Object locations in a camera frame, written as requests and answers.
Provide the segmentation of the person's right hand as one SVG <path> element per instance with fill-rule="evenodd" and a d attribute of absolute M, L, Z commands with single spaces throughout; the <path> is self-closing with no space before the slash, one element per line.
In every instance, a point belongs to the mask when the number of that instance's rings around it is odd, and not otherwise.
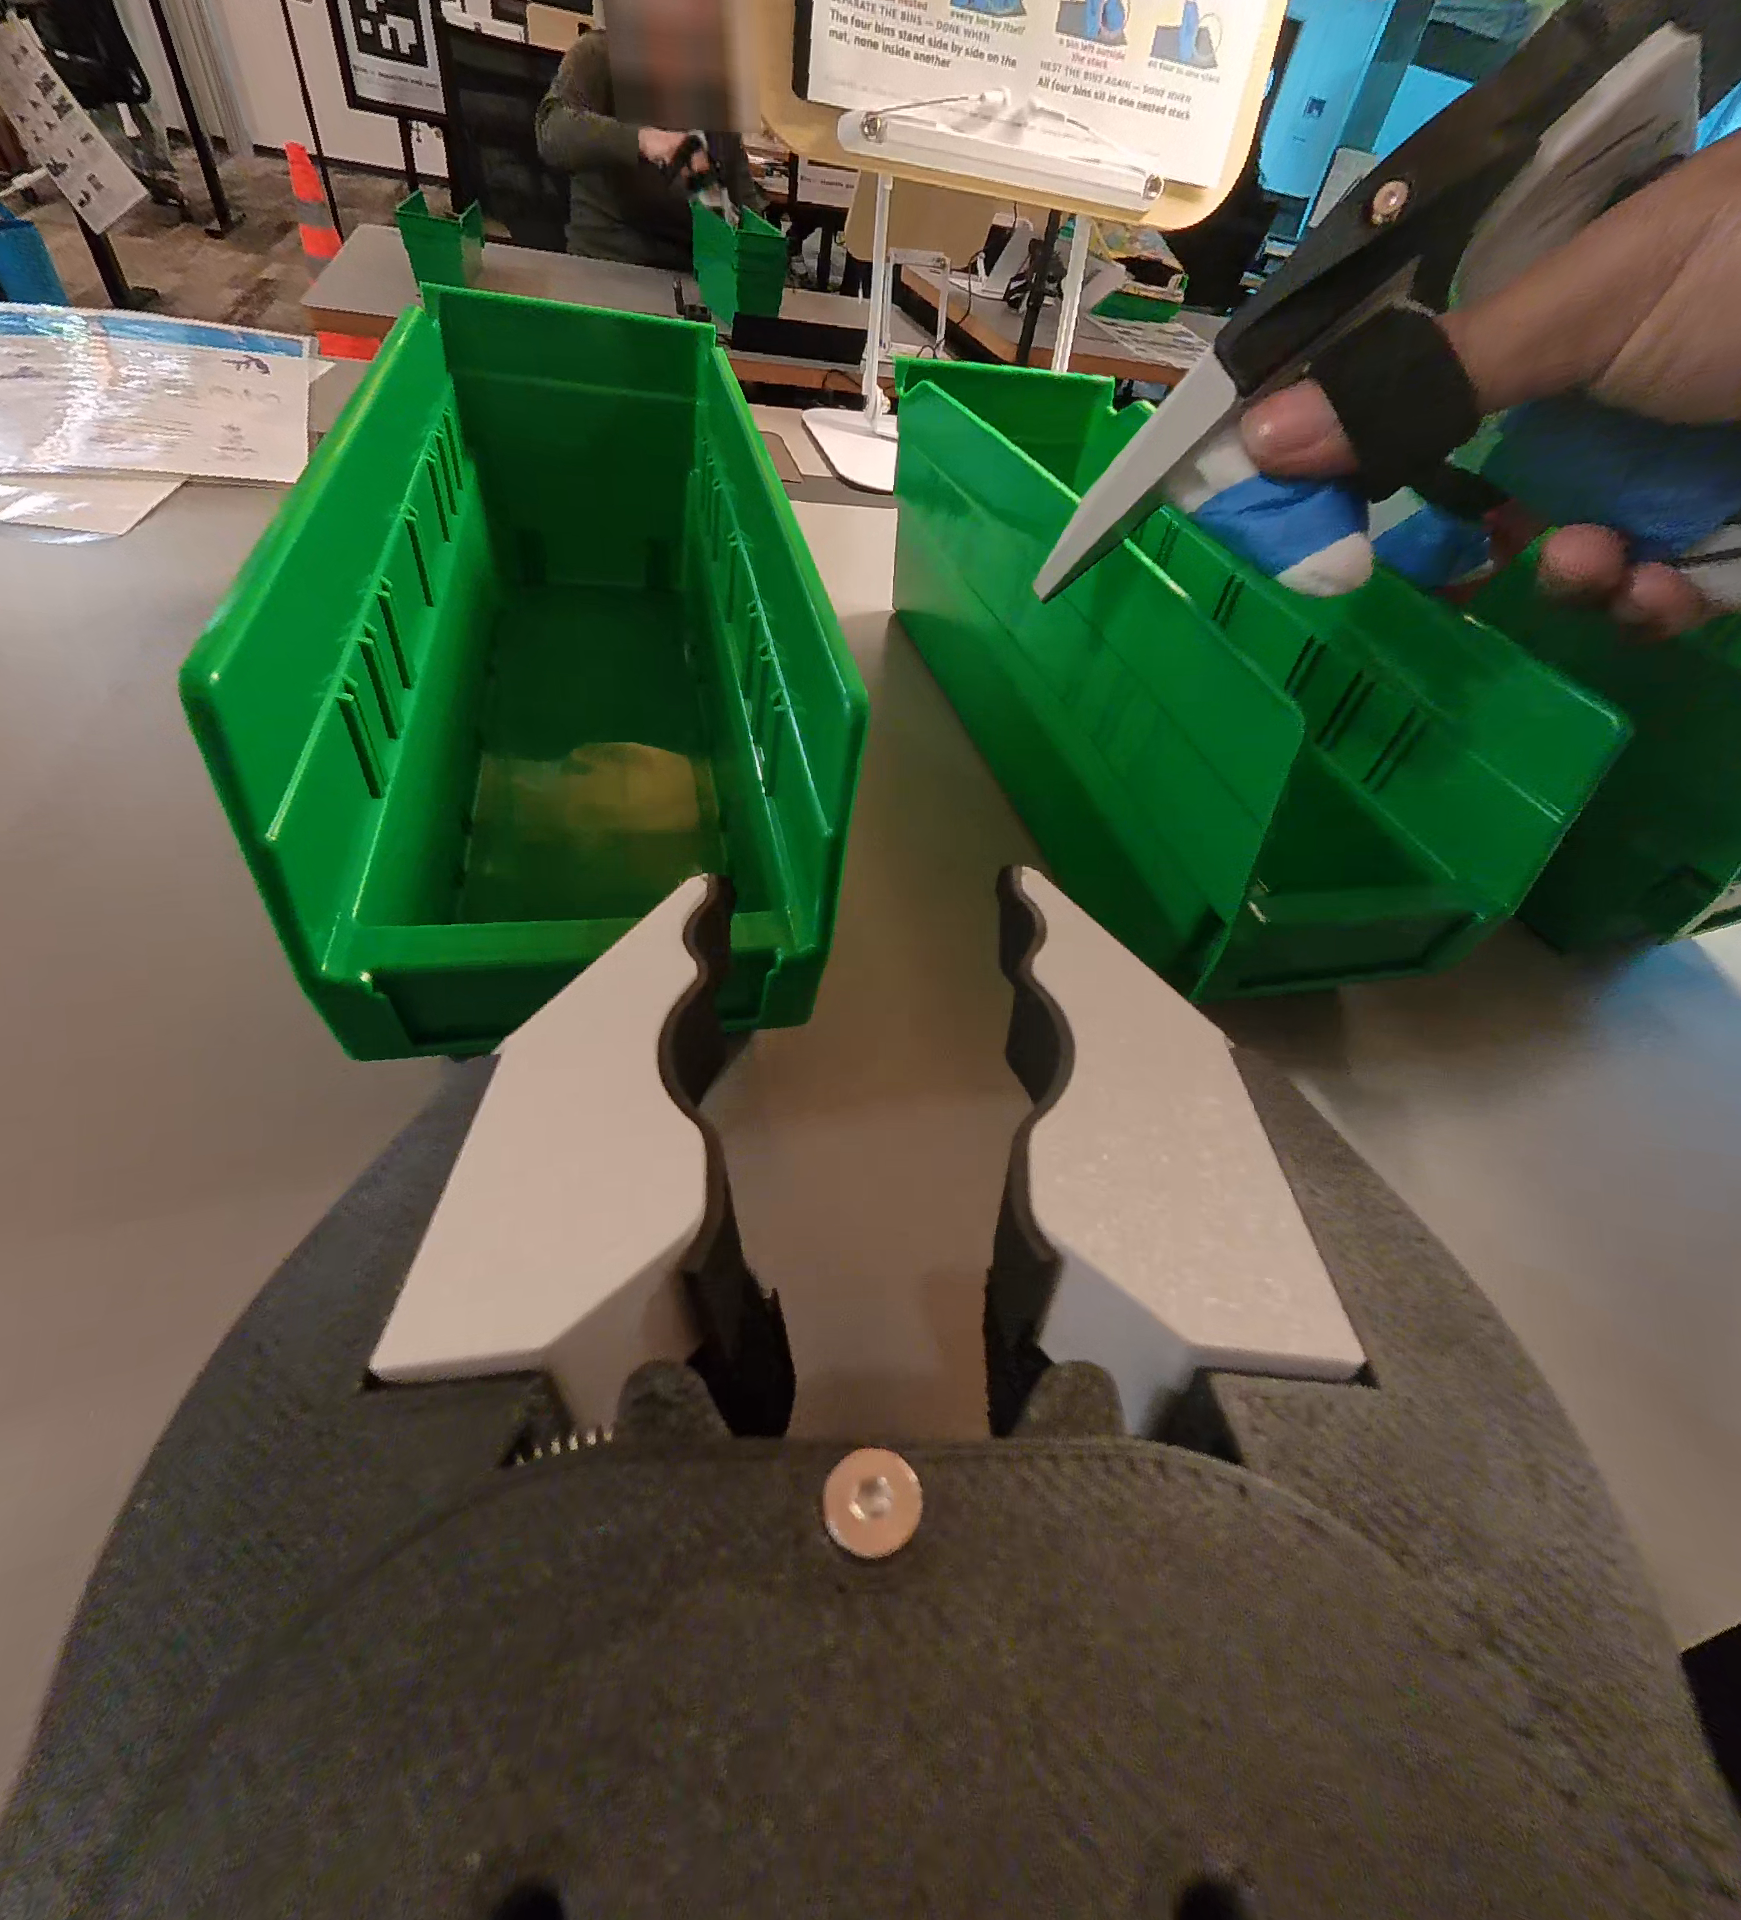
<path fill-rule="evenodd" d="M 1438 334 L 1481 412 L 1577 391 L 1653 422 L 1741 422 L 1741 133 Z"/>

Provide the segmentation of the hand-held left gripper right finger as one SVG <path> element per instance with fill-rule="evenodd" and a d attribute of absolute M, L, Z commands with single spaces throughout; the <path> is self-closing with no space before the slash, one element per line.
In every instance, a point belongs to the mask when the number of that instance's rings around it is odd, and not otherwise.
<path fill-rule="evenodd" d="M 1203 1375 L 1362 1383 L 1222 1029 L 1038 869 L 997 880 L 1003 1062 L 1028 1093 L 986 1269 L 986 1420 L 1023 1423 L 1062 1363 L 1116 1431 L 1166 1436 Z"/>

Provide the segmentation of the green plastic bin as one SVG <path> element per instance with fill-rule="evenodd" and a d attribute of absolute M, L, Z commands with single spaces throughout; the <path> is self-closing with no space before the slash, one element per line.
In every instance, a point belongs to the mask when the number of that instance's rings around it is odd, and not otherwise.
<path fill-rule="evenodd" d="M 490 1052 L 693 876 L 723 1026 L 813 1019 L 867 693 L 709 325 L 429 288 L 182 702 L 345 1056 Z"/>
<path fill-rule="evenodd" d="M 1189 1000 L 1438 972 L 1525 904 L 1631 722 L 1377 572 L 1300 597 L 1177 509 L 1031 594 L 1151 422 L 1116 382 L 900 360 L 895 611 L 1055 884 Z"/>
<path fill-rule="evenodd" d="M 1517 920 L 1566 956 L 1741 924 L 1741 617 L 1637 639 L 1540 594 L 1529 562 L 1468 613 L 1631 722 Z"/>

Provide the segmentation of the marker tag poster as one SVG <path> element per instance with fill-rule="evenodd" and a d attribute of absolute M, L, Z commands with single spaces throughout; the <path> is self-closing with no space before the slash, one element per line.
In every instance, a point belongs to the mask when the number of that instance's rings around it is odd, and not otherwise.
<path fill-rule="evenodd" d="M 446 125 L 429 0 L 329 0 L 323 14 L 352 112 L 429 129 Z"/>

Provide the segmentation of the orange striped cone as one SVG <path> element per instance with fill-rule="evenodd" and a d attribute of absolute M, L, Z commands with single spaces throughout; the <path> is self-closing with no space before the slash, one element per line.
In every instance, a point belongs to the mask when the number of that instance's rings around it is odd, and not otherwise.
<path fill-rule="evenodd" d="M 329 196 L 329 172 L 321 169 L 321 158 L 304 140 L 284 140 L 281 155 L 291 169 L 299 243 L 304 243 L 312 274 L 321 274 L 343 249 L 343 219 L 340 219 L 340 206 Z"/>

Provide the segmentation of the printed instruction sheet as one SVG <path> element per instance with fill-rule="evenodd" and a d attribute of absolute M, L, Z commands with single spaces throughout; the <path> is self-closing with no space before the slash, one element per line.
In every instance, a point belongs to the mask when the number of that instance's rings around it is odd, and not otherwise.
<path fill-rule="evenodd" d="M 1216 188 L 1269 93 L 1265 0 L 815 0 L 791 87 L 815 112 Z"/>

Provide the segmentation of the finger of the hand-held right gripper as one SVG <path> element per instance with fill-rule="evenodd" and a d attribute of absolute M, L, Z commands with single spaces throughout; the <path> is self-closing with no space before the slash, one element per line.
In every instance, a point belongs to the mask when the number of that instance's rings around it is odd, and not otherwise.
<path fill-rule="evenodd" d="M 1248 473 L 1237 449 L 1240 391 L 1220 354 L 1203 354 L 1134 428 L 1105 473 L 1078 495 L 1067 530 L 1036 573 L 1036 597 L 1055 601 L 1116 551 L 1164 502 L 1220 493 Z"/>

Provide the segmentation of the background instruction sign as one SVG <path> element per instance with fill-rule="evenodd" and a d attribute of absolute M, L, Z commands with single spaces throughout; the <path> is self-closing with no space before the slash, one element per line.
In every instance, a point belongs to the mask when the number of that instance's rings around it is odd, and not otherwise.
<path fill-rule="evenodd" d="M 0 22 L 0 114 L 90 233 L 108 233 L 150 188 L 58 75 L 28 17 Z"/>

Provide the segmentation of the white and wood document stand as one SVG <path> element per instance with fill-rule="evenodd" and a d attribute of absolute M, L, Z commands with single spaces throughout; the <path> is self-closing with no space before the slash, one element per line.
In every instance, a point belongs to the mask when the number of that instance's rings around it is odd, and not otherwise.
<path fill-rule="evenodd" d="M 1216 188 L 1134 182 L 1131 172 L 1089 162 L 1071 146 L 1055 155 L 1019 149 L 975 140 L 961 146 L 941 133 L 903 133 L 884 129 L 876 114 L 841 114 L 815 112 L 791 87 L 791 39 L 796 39 L 796 4 L 791 0 L 754 0 L 735 4 L 740 22 L 740 81 L 754 93 L 765 114 L 765 133 L 776 136 L 801 162 L 856 169 L 872 193 L 872 293 L 867 293 L 867 338 L 860 367 L 860 405 L 846 412 L 805 412 L 805 436 L 823 463 L 860 493 L 895 493 L 900 473 L 900 422 L 891 400 L 880 393 L 880 366 L 891 354 L 891 298 L 895 298 L 895 243 L 891 243 L 891 206 L 895 184 L 950 188 L 986 206 L 1031 206 L 1054 219 L 1071 219 L 1074 247 L 1067 266 L 1067 288 L 1055 307 L 1055 345 L 1054 367 L 1071 367 L 1074 327 L 1083 314 L 1083 265 L 1089 239 L 1098 223 L 1144 223 L 1144 230 L 1198 230 L 1220 209 L 1220 204 L 1240 184 L 1255 133 L 1274 93 L 1275 39 L 1265 44 L 1269 93 L 1255 119 L 1248 140 L 1232 146 L 1222 182 Z"/>

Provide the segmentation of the green background bin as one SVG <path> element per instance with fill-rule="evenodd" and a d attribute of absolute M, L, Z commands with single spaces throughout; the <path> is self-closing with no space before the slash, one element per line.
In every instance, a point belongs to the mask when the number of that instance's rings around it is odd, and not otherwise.
<path fill-rule="evenodd" d="M 393 230 L 421 288 L 472 288 L 481 283 L 486 223 L 480 204 L 468 204 L 460 213 L 439 213 L 429 209 L 426 193 L 414 188 L 393 206 Z"/>

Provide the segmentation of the printed paper sheet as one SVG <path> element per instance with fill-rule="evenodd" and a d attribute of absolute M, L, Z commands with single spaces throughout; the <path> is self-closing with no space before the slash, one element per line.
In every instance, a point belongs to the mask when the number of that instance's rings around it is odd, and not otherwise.
<path fill-rule="evenodd" d="M 323 373 L 295 334 L 0 302 L 0 530 L 120 538 L 193 483 L 291 486 Z"/>

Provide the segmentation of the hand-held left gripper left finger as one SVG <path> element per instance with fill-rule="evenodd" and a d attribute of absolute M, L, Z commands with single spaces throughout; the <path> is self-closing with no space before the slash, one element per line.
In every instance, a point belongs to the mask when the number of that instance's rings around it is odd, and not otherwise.
<path fill-rule="evenodd" d="M 727 876 L 686 876 L 528 1019 L 446 1170 L 369 1375 L 539 1375 L 579 1431 L 650 1361 L 740 1375 L 740 1244 L 702 1113 L 727 1065 Z"/>

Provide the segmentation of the green bin stack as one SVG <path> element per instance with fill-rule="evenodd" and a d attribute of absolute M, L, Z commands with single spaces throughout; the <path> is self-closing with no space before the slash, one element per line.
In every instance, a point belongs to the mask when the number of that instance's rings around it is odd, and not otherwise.
<path fill-rule="evenodd" d="M 693 204 L 693 283 L 718 327 L 776 321 L 786 302 L 786 230 L 750 206 Z"/>

